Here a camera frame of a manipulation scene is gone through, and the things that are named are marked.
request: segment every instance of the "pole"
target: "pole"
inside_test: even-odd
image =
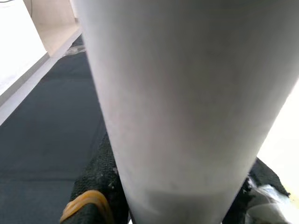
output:
[[[299,2],[76,0],[135,224],[219,224],[299,71]]]

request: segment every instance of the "white wall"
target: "white wall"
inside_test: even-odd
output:
[[[0,3],[0,95],[46,53],[24,2]]]

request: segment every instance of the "black mesh fabric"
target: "black mesh fabric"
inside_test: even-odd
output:
[[[88,190],[105,195],[116,224],[127,224],[128,205],[117,172],[113,152],[106,134],[83,174],[75,181],[70,201]],[[103,217],[93,204],[87,204],[63,224],[104,224]]]

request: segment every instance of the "dark gray carpet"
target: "dark gray carpet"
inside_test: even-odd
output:
[[[0,126],[0,223],[58,223],[105,132],[86,54],[60,59]]]

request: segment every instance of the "yellow strap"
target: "yellow strap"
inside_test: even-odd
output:
[[[98,207],[100,214],[107,224],[114,224],[112,211],[105,196],[97,190],[88,190],[79,195],[75,200],[69,202],[60,218],[60,223],[75,214],[84,205],[93,203]]]

